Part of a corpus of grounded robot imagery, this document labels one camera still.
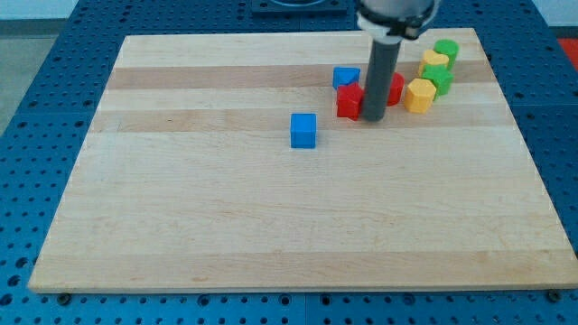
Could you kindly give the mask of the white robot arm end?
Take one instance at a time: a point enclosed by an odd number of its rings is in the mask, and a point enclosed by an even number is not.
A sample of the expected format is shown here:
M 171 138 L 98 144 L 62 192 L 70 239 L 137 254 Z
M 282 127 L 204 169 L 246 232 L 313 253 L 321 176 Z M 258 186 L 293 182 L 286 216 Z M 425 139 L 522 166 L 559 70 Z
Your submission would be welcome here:
M 430 25 L 440 0 L 358 0 L 357 25 L 375 42 L 416 40 Z

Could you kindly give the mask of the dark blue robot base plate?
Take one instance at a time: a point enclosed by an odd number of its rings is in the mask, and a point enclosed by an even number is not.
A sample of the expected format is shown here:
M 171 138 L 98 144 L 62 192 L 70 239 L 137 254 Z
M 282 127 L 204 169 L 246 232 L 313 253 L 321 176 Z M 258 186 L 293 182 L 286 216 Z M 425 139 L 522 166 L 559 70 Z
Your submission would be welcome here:
M 253 15 L 270 14 L 345 14 L 347 0 L 250 0 Z

